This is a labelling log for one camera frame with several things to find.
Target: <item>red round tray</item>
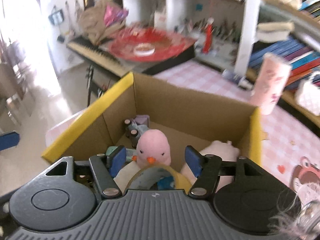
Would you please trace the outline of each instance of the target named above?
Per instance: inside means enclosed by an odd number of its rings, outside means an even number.
[[[108,51],[113,56],[128,61],[164,61],[175,57],[192,46],[196,40],[178,33],[169,33],[154,28],[125,28],[120,30],[109,44]],[[150,56],[137,56],[134,48],[141,43],[151,43],[155,52]]]

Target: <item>red bottle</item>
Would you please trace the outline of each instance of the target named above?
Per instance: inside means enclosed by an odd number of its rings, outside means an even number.
[[[213,24],[213,18],[209,18],[207,21],[207,26],[205,29],[205,33],[206,33],[206,38],[205,38],[205,42],[204,42],[204,46],[202,48],[202,53],[204,54],[208,54],[210,48],[211,48],[211,44],[212,44],[212,24]]]

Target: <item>red heart sticker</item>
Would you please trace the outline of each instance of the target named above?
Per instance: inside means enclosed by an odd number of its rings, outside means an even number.
[[[278,165],[278,171],[281,173],[281,174],[284,174],[285,172],[285,167],[283,165]]]

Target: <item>pink cylinder container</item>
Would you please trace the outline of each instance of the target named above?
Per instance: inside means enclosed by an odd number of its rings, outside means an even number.
[[[271,114],[289,78],[291,66],[283,58],[266,53],[249,103],[259,106],[263,115]]]

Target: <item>brown bag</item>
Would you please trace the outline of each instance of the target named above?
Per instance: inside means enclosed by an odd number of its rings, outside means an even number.
[[[83,36],[87,37],[93,45],[98,45],[101,40],[125,25],[125,21],[123,21],[106,27],[104,15],[107,5],[120,8],[118,4],[110,0],[99,0],[94,7],[85,10],[80,16],[79,26],[83,30]]]

